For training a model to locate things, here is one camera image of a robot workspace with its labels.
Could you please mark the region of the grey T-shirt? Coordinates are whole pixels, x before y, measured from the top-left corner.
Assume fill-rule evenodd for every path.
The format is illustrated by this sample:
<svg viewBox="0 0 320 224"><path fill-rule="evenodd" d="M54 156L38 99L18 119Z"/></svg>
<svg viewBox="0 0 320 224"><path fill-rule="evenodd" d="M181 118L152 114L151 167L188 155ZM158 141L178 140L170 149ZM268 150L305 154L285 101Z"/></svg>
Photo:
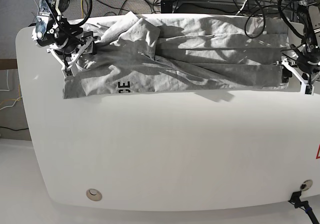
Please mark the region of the grey T-shirt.
<svg viewBox="0 0 320 224"><path fill-rule="evenodd" d="M76 62L64 79L63 98L90 95L215 89L284 89L281 50L288 27L277 19L182 15L93 18L85 31L99 36L97 53Z"/></svg>

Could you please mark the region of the round beige table grommet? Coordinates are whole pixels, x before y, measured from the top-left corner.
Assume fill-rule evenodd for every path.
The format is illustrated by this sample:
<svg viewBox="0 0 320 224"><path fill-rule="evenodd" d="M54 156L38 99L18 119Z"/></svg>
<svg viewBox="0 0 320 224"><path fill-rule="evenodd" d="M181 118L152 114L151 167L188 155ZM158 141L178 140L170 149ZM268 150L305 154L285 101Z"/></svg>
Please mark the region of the round beige table grommet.
<svg viewBox="0 0 320 224"><path fill-rule="evenodd" d="M88 199L92 201L100 201L102 200L102 194L96 189L88 189L86 191L86 196Z"/></svg>

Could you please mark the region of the red warning triangle sticker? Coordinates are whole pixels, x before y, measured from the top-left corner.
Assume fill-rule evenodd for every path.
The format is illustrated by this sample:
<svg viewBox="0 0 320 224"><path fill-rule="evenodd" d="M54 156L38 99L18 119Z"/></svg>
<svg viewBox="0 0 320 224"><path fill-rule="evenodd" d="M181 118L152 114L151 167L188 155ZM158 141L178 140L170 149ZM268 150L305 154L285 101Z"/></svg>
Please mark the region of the red warning triangle sticker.
<svg viewBox="0 0 320 224"><path fill-rule="evenodd" d="M316 159L320 159L320 145L318 147L318 151L317 151L317 154L316 154Z"/></svg>

